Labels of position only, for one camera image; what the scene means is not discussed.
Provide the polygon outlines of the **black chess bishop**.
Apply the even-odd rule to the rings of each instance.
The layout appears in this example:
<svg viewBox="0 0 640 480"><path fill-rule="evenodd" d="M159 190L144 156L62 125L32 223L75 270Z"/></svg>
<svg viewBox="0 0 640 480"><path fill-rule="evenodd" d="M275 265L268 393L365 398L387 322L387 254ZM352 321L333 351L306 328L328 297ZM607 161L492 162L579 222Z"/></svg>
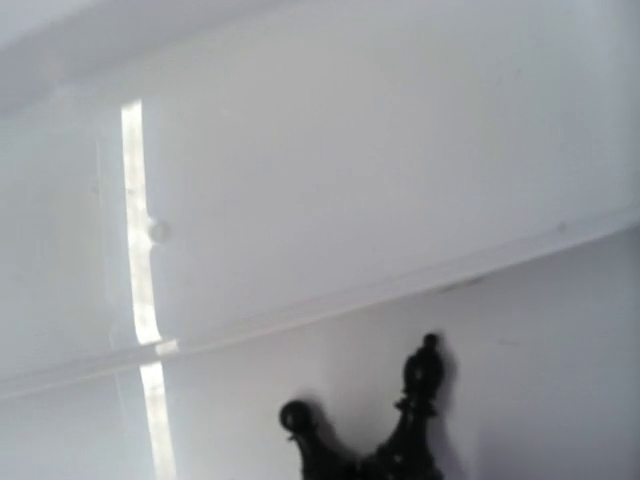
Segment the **black chess bishop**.
<svg viewBox="0 0 640 480"><path fill-rule="evenodd" d="M360 465L364 479L441 479L427 441L427 427L437 415L435 399L445 368L439 336L428 333L403 369L402 397L395 403L400 416L389 438Z"/></svg>

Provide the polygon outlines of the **white plastic tray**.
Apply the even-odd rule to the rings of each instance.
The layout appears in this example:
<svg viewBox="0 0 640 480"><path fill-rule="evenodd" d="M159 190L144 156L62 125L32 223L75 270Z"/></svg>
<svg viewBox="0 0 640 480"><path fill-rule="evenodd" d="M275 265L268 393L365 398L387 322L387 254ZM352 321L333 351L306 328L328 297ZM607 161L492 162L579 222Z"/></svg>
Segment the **white plastic tray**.
<svg viewBox="0 0 640 480"><path fill-rule="evenodd" d="M5 1L1 475L639 475L635 1Z"/></svg>

